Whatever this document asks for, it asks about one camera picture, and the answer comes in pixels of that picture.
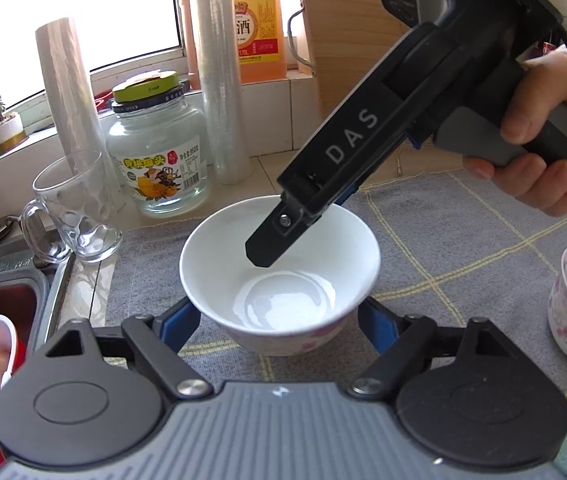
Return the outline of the clear glass mug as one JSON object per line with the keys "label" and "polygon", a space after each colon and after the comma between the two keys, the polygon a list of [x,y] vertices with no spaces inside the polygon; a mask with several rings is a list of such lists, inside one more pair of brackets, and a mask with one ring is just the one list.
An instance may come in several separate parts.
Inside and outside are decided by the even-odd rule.
{"label": "clear glass mug", "polygon": [[[73,254],[98,263],[118,250],[122,231],[116,227],[116,202],[99,151],[61,157],[37,175],[32,188],[34,199],[23,207],[20,226],[26,244],[42,261],[58,264]],[[46,246],[36,234],[40,214],[52,220],[59,244]]]}

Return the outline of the small potted succulent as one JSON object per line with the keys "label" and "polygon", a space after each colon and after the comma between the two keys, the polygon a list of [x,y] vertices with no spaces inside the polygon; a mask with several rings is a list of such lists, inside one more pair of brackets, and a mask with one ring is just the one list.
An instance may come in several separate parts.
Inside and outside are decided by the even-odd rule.
{"label": "small potted succulent", "polygon": [[17,112],[7,112],[0,96],[0,155],[5,155],[26,140],[26,129]]}

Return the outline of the grey checked dish mat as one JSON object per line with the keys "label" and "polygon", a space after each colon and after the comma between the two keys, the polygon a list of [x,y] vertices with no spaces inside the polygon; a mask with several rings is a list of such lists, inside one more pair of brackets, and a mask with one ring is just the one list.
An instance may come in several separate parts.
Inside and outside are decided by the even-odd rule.
{"label": "grey checked dish mat", "polygon": [[[377,237],[382,270],[372,295],[393,312],[465,326],[487,316],[567,394],[567,358],[549,332],[547,300],[567,247],[567,217],[553,219],[462,171],[373,184],[345,206]],[[124,235],[106,323],[158,315],[184,297],[178,257],[198,220]],[[325,347],[272,358],[240,349],[202,318],[184,359],[215,386],[224,379],[347,382],[375,359],[356,320]]]}

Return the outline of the bamboo cutting board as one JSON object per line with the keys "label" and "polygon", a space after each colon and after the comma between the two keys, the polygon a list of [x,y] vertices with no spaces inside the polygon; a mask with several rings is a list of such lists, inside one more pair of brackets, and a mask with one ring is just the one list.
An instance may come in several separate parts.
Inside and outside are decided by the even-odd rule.
{"label": "bamboo cutting board", "polygon": [[408,27],[381,0],[302,0],[320,113],[328,116]]}

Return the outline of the orange cooking wine jug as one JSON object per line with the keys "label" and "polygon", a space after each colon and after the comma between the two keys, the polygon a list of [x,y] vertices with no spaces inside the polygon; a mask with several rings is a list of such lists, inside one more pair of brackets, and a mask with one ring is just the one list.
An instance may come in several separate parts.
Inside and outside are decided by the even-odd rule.
{"label": "orange cooking wine jug", "polygon": [[285,79],[280,0],[234,0],[240,79],[243,84]]}

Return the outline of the large glass jar green lid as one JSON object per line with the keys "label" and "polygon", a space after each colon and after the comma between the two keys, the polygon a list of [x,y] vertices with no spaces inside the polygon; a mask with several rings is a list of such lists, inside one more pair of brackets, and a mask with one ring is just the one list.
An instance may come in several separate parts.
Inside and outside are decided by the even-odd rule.
{"label": "large glass jar green lid", "polygon": [[133,76],[112,96],[107,151],[138,210],[168,218],[200,206],[208,190],[206,118],[185,100],[177,73]]}

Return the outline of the plastic wrap roll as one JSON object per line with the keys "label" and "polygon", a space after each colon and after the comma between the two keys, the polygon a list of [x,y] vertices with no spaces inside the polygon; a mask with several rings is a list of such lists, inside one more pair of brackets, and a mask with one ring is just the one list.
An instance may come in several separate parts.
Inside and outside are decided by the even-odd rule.
{"label": "plastic wrap roll", "polygon": [[119,212],[125,198],[107,153],[78,34],[70,18],[60,18],[37,29],[35,37],[46,99],[63,151],[67,155],[84,150],[101,153],[114,210]]}
{"label": "plastic wrap roll", "polygon": [[233,0],[190,0],[204,113],[221,184],[250,176]]}

